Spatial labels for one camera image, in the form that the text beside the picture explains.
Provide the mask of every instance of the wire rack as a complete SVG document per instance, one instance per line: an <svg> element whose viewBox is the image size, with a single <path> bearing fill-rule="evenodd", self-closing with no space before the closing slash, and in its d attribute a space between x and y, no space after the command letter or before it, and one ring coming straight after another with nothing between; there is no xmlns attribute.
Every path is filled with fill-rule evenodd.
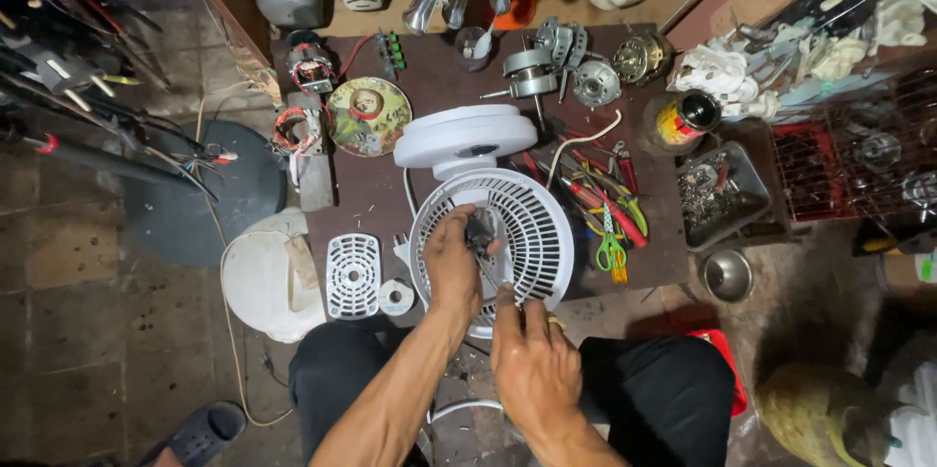
<svg viewBox="0 0 937 467"><path fill-rule="evenodd" d="M801 121L773 128L793 222L937 214L937 69L797 115Z"/></svg>

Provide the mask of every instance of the hand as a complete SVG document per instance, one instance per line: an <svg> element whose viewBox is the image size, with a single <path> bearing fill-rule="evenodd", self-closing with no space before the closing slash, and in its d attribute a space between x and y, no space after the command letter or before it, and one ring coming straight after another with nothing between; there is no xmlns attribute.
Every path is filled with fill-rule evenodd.
<svg viewBox="0 0 937 467"><path fill-rule="evenodd" d="M432 291L429 309L463 313L467 322L482 309L479 268L466 247L466 223L475 212L471 203L451 210L436 225L423 249Z"/></svg>
<svg viewBox="0 0 937 467"><path fill-rule="evenodd" d="M501 404L531 446L542 446L564 433L580 413L579 352L559 325L547 322L542 301L525 301L522 321L513 286L505 284L496 304L491 368Z"/></svg>

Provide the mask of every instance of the fan grille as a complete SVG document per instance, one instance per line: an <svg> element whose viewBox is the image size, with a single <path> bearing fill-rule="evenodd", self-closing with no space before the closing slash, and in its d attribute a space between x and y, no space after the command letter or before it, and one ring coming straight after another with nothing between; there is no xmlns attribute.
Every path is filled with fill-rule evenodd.
<svg viewBox="0 0 937 467"><path fill-rule="evenodd" d="M377 238L360 233L334 237L325 271L329 313L334 319L361 319L378 312L381 251Z"/></svg>
<svg viewBox="0 0 937 467"><path fill-rule="evenodd" d="M424 297L431 294L423 250L430 233L456 203L492 207L504 220L511 277L518 303L531 297L552 309L566 291L572 266L572 237L565 215L553 196L530 178L503 169L481 169L443 184L423 204L410 242L414 283ZM470 335L491 337L495 321L493 297L472 322Z"/></svg>

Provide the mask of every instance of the green scissors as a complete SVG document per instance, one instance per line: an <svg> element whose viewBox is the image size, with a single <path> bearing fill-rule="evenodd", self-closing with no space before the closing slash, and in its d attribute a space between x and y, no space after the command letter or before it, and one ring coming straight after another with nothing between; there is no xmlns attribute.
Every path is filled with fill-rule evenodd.
<svg viewBox="0 0 937 467"><path fill-rule="evenodd" d="M625 248L618 244L618 241L615 239L615 227L612 225L612 211L608 208L608 203L605 204L605 222L603 223L603 235L602 235L602 245L599 245L599 250L595 253L595 263L599 265L599 269L603 271L613 271L619 270L625 267L625 262L628 259L628 254L625 252ZM621 263L618 263L618 253L621 252Z"/></svg>

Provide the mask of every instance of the metal tray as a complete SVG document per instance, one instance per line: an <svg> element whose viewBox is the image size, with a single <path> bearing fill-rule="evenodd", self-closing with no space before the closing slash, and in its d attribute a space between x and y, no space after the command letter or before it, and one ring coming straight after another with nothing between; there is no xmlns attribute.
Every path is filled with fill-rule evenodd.
<svg viewBox="0 0 937 467"><path fill-rule="evenodd" d="M701 188L706 184L697 183L695 178L688 180L687 174L704 163L718 172L720 158L729 162L721 192L711 187ZM687 247L692 252L706 250L771 208L771 195L765 183L758 176L749 153L737 142L728 142L683 165L677 169L676 176Z"/></svg>

